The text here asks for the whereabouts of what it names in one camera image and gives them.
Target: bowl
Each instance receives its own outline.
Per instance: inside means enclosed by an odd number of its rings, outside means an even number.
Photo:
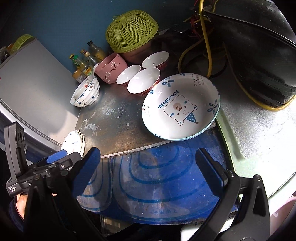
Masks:
[[[70,103],[77,107],[91,105],[97,99],[99,89],[100,85],[97,77],[90,75],[77,87],[71,97]]]
[[[143,61],[142,67],[145,69],[156,67],[160,70],[164,70],[167,66],[167,60],[169,56],[170,54],[166,51],[154,53]]]
[[[132,94],[146,96],[160,82],[160,70],[147,68],[137,73],[128,83],[128,91]]]
[[[128,86],[128,82],[141,70],[141,66],[138,64],[129,66],[127,69],[121,72],[121,74],[117,77],[116,83],[119,85]]]
[[[95,73],[107,84],[113,84],[127,67],[124,59],[118,53],[113,53],[97,66]]]

